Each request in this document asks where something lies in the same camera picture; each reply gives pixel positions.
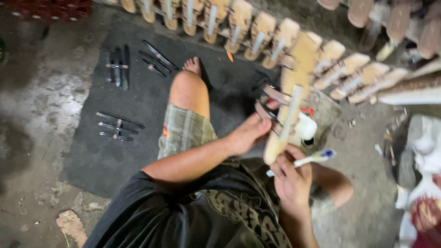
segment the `leg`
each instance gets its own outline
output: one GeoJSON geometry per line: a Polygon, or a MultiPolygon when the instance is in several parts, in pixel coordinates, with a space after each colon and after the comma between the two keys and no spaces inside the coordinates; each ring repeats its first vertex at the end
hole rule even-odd
{"type": "Polygon", "coordinates": [[[199,147],[217,139],[210,123],[208,90],[199,59],[187,60],[170,87],[158,159],[199,147]]]}
{"type": "Polygon", "coordinates": [[[187,60],[183,71],[175,76],[168,102],[210,119],[208,90],[201,79],[201,69],[197,57],[187,60]]]}
{"type": "Polygon", "coordinates": [[[338,171],[321,166],[318,163],[312,165],[312,180],[317,186],[317,191],[324,191],[332,200],[334,207],[339,208],[345,204],[354,193],[350,180],[338,171]]]}

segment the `black rubber mat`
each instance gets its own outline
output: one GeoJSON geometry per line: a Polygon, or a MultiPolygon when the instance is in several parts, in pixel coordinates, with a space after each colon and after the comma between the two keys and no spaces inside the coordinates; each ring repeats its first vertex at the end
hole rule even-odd
{"type": "MultiPolygon", "coordinates": [[[[194,56],[201,58],[206,70],[205,82],[210,89],[211,121],[218,136],[224,136],[253,112],[255,98],[265,78],[275,80],[278,73],[265,70],[259,62],[236,59],[232,63],[225,51],[216,51],[197,44],[157,35],[152,29],[140,28],[116,16],[105,39],[93,83],[81,112],[81,120],[69,154],[64,161],[61,181],[77,186],[92,194],[111,198],[124,183],[142,167],[153,162],[158,154],[158,138],[173,75],[163,79],[136,61],[138,50],[148,52],[141,40],[148,40],[176,66],[194,56]],[[123,91],[108,83],[105,52],[115,46],[128,44],[131,49],[130,90],[123,91]],[[144,125],[134,141],[119,141],[99,135],[111,132],[98,125],[107,119],[96,116],[104,112],[144,125]]],[[[247,154],[262,154],[262,146],[247,154]]]]}

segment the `hand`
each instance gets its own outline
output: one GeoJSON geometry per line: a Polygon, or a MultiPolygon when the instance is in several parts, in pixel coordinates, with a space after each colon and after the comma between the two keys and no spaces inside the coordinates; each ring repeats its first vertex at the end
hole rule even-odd
{"type": "Polygon", "coordinates": [[[285,153],[280,154],[270,166],[274,172],[274,186],[280,197],[282,209],[293,218],[310,218],[309,191],[312,182],[311,164],[294,168],[293,162],[304,158],[298,147],[288,144],[285,153]]]}
{"type": "Polygon", "coordinates": [[[257,143],[257,139],[268,133],[270,129],[270,119],[263,120],[257,113],[252,114],[225,137],[230,155],[242,155],[248,152],[257,143]]]}

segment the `concrete floor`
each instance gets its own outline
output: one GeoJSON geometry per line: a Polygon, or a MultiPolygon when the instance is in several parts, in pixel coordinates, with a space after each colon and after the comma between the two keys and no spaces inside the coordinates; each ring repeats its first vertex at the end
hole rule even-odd
{"type": "MultiPolygon", "coordinates": [[[[0,69],[0,247],[13,240],[29,248],[66,247],[58,214],[73,209],[89,234],[110,201],[60,182],[58,175],[113,15],[149,25],[139,15],[102,7],[82,24],[52,25],[44,37],[42,23],[20,22],[0,9],[0,36],[10,52],[0,69]]],[[[180,38],[160,22],[155,32],[180,38]]],[[[326,144],[338,156],[326,165],[348,176],[355,193],[337,212],[315,220],[314,232],[324,248],[391,247],[402,213],[394,209],[388,163],[374,150],[382,144],[391,107],[341,108],[339,128],[326,144]],[[348,127],[352,119],[354,129],[348,127]]],[[[69,243],[75,242],[69,237],[69,243]]]]}

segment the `plaid shorts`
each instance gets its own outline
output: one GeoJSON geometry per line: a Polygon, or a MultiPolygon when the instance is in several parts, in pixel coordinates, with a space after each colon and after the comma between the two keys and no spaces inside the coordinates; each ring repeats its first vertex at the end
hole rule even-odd
{"type": "MultiPolygon", "coordinates": [[[[162,135],[159,138],[158,159],[171,156],[173,154],[186,151],[191,148],[202,146],[210,141],[217,139],[216,132],[210,120],[188,109],[179,108],[168,103],[165,111],[164,126],[162,135]]],[[[235,160],[230,159],[222,163],[233,167],[244,166],[247,171],[251,171],[252,176],[262,188],[269,180],[266,174],[255,173],[257,166],[262,166],[266,171],[268,167],[263,163],[256,164],[255,159],[235,160]]],[[[277,198],[275,191],[267,190],[269,197],[277,198]]],[[[310,207],[313,218],[326,214],[336,209],[330,195],[314,182],[310,191],[310,207]]]]}

